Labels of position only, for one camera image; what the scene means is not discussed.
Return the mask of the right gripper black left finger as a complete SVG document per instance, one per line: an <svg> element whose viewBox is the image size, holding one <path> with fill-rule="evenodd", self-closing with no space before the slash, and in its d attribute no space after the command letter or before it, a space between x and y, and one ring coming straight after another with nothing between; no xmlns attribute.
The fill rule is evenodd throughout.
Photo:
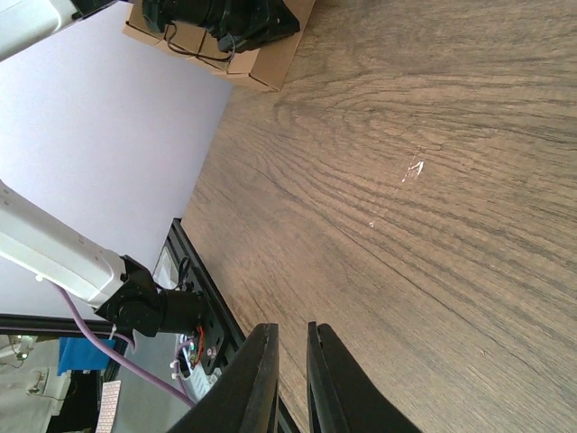
<svg viewBox="0 0 577 433"><path fill-rule="evenodd" d="M279 326L259 324L211 391L173 433L258 433L278 430Z"/></svg>

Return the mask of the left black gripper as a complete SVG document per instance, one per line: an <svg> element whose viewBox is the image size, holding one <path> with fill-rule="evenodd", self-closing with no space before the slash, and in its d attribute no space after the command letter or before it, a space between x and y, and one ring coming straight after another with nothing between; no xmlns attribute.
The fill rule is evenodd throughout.
<svg viewBox="0 0 577 433"><path fill-rule="evenodd" d="M150 30L186 23L217 40L221 52L257 50L300 31L298 18L274 0L149 0L142 15Z"/></svg>

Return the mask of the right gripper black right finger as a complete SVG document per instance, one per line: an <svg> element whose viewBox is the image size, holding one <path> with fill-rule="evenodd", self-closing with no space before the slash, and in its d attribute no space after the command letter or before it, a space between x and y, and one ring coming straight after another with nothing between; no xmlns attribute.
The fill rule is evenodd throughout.
<svg viewBox="0 0 577 433"><path fill-rule="evenodd" d="M307 326L307 406L312 432L418 432L387 400L327 324Z"/></svg>

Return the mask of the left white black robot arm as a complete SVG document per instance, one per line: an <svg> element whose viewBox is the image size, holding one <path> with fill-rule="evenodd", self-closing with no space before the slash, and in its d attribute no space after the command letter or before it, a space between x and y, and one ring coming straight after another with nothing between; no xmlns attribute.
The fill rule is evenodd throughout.
<svg viewBox="0 0 577 433"><path fill-rule="evenodd" d="M1 179L82 235L156 263L188 199L232 84L124 34L119 2L66 25L47 4L2 2Z"/></svg>

